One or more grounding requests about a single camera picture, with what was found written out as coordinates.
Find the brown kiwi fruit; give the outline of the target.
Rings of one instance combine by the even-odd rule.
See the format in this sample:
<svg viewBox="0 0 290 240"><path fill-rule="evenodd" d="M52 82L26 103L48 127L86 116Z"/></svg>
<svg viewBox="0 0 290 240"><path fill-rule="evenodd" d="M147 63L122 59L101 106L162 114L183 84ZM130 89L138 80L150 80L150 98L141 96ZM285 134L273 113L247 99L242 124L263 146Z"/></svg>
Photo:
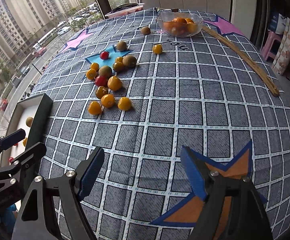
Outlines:
<svg viewBox="0 0 290 240"><path fill-rule="evenodd" d="M31 116L29 116L26 119L26 126L31 127L32 126L32 123L33 123L33 118Z"/></svg>

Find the white tray with dark rim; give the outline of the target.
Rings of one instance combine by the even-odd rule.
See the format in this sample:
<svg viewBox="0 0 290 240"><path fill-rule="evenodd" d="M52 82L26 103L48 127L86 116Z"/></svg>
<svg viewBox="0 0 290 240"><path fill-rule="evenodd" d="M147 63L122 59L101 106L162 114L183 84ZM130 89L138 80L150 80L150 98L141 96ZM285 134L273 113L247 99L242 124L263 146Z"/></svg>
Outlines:
<svg viewBox="0 0 290 240"><path fill-rule="evenodd" d="M16 158L37 142L43 142L42 133L45 130L52 105L53 100L45 93L35 95L16 104L6 135L10 135L21 128L26 132L27 142L24 145L20 141L17 146L4 150L1 153L1 166L8 165L10 157ZM29 116L33 118L31 127L26 126L26 119Z"/></svg>

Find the red tomato in cluster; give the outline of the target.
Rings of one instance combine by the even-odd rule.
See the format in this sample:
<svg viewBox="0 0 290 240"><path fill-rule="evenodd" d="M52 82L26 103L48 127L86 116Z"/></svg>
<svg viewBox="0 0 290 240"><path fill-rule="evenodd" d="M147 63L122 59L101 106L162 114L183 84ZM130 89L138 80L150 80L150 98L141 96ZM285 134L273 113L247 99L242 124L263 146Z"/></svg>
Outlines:
<svg viewBox="0 0 290 240"><path fill-rule="evenodd" d="M107 87L108 86L108 78L106 76L97 76L95 78L95 85L100 87Z"/></svg>

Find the yellow tomato left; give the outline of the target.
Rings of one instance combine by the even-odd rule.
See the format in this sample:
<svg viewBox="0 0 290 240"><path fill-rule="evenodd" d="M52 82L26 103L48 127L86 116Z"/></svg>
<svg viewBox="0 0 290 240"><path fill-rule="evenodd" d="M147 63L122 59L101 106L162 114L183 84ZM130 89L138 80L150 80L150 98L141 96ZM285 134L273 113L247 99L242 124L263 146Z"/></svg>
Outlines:
<svg viewBox="0 0 290 240"><path fill-rule="evenodd" d="M99 70L99 64L97 62L93 62L90 66L91 69L94 69L95 71Z"/></svg>

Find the long wooden stick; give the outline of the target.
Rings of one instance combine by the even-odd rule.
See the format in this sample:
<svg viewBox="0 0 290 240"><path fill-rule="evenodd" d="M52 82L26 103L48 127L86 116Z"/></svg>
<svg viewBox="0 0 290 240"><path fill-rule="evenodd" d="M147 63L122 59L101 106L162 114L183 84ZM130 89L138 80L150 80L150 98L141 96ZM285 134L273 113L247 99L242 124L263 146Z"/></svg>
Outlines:
<svg viewBox="0 0 290 240"><path fill-rule="evenodd" d="M249 67L259 76L259 78L264 82L268 90L272 93L274 97L280 96L280 91L277 89L276 85L273 83L273 81L268 77L268 75L265 73L265 71L259 67L246 53L241 51L236 45L234 45L230 40L227 38L221 36L216 31L213 31L212 29L203 26L202 30L209 35L216 38L218 41L220 41L222 44L228 46L230 49L232 49L237 55L239 55L248 65Z"/></svg>

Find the red tomato on blue star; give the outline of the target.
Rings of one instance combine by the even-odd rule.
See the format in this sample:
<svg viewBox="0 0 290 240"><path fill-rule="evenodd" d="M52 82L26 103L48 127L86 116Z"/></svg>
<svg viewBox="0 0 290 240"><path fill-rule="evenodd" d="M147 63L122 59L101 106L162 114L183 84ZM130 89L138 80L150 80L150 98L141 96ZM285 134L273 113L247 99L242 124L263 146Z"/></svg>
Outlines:
<svg viewBox="0 0 290 240"><path fill-rule="evenodd" d="M109 52L108 51L102 51L100 53L100 56L99 56L102 60L107 60L109 58Z"/></svg>

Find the checkered grey tablecloth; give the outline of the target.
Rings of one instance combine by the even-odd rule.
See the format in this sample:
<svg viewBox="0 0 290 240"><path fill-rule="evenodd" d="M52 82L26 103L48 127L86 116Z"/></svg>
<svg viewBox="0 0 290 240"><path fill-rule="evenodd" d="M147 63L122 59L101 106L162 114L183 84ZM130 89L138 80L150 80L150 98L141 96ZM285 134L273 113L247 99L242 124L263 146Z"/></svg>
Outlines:
<svg viewBox="0 0 290 240"><path fill-rule="evenodd" d="M141 29L148 26L149 35ZM86 78L99 54L112 57L125 41L134 68L118 74L117 106L91 115L96 85ZM163 52L152 52L161 44ZM221 174L249 175L264 198L274 239L290 226L290 106L274 97L230 48L207 33L163 33L156 10L95 23L74 35L51 61L33 94L53 107L44 130L39 173L54 178L75 169L97 146L104 164L82 202L99 239L186 239L197 220L196 197L181 164L188 146Z"/></svg>

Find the yellow tomato beside kiwi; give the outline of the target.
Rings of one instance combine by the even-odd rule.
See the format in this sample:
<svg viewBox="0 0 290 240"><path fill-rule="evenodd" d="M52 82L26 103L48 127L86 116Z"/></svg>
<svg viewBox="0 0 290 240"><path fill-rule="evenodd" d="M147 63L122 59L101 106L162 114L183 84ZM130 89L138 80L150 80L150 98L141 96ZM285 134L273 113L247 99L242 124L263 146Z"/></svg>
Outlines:
<svg viewBox="0 0 290 240"><path fill-rule="evenodd" d="M113 65L112 65L112 68L115 72L119 73L123 70L125 70L125 66L122 62L118 61L118 62L115 62Z"/></svg>

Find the large brown kiwi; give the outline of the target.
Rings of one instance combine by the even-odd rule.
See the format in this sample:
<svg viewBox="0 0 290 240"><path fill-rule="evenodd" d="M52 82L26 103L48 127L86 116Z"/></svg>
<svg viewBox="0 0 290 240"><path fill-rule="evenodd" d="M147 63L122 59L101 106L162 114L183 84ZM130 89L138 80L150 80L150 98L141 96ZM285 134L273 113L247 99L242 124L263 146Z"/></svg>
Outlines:
<svg viewBox="0 0 290 240"><path fill-rule="evenodd" d="M133 55L127 55L123 58L122 63L127 68L134 68L136 66L137 59Z"/></svg>

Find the kiwi on blue star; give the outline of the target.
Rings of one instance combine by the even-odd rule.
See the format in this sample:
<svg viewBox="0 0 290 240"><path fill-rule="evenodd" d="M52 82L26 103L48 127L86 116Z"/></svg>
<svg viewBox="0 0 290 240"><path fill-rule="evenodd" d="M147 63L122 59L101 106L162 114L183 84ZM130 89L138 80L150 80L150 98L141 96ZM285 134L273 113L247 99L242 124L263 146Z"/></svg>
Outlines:
<svg viewBox="0 0 290 240"><path fill-rule="evenodd" d="M127 50L127 43L125 41L120 41L116 44L117 51L126 51Z"/></svg>

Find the pink container with black item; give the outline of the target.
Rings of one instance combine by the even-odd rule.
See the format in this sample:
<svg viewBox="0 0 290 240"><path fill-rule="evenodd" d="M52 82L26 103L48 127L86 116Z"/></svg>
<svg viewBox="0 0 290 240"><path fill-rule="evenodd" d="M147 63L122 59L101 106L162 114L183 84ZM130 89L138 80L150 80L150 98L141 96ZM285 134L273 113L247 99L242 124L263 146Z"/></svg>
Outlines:
<svg viewBox="0 0 290 240"><path fill-rule="evenodd" d="M115 9L112 9L112 11L110 11L109 13L105 14L105 17L114 18L118 16L128 15L143 10L143 7L144 3L123 4L116 7Z"/></svg>

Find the lone yellow tomato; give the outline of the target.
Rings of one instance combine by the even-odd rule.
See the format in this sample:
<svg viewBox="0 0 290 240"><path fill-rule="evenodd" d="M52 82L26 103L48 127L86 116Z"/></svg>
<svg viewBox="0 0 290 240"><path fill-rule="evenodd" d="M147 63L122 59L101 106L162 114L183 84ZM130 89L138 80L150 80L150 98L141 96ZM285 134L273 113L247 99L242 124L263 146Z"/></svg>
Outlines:
<svg viewBox="0 0 290 240"><path fill-rule="evenodd" d="M163 52L163 48L161 44L155 44L152 47L152 52L156 55L159 55Z"/></svg>

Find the pink plastic stool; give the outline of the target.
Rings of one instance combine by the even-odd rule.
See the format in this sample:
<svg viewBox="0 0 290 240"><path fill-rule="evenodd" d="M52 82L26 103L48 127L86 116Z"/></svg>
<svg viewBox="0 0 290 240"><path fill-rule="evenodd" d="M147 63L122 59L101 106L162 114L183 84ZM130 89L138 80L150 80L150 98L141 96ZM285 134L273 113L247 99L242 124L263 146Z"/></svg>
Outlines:
<svg viewBox="0 0 290 240"><path fill-rule="evenodd" d="M268 31L268 38L266 40L265 45L263 46L261 50L261 55L265 60L267 60L269 57L274 59L276 56L276 53L272 52L272 46L275 42L281 44L282 37L281 35L277 35L273 31Z"/></svg>

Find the kiwi near bowl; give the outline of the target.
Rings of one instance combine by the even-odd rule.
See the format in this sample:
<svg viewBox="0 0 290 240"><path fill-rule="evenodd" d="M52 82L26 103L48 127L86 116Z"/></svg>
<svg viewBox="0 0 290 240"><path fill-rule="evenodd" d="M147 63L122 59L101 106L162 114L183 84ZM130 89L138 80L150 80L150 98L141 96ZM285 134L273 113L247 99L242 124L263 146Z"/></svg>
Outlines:
<svg viewBox="0 0 290 240"><path fill-rule="evenodd" d="M149 35L151 33L151 29L148 26L145 26L141 29L141 33L146 36Z"/></svg>

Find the clear glass fruit bowl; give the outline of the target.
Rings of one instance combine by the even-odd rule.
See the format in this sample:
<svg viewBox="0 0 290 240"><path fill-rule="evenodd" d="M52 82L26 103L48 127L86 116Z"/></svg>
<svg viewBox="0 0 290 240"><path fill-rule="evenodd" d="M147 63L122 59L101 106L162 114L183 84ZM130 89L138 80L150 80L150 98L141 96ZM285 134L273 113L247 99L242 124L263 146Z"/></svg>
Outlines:
<svg viewBox="0 0 290 240"><path fill-rule="evenodd" d="M187 24L173 22L176 17L185 18ZM191 37L197 35L204 25L204 20L197 14L187 12L173 12L171 10L159 10L156 21L164 33L174 37Z"/></svg>

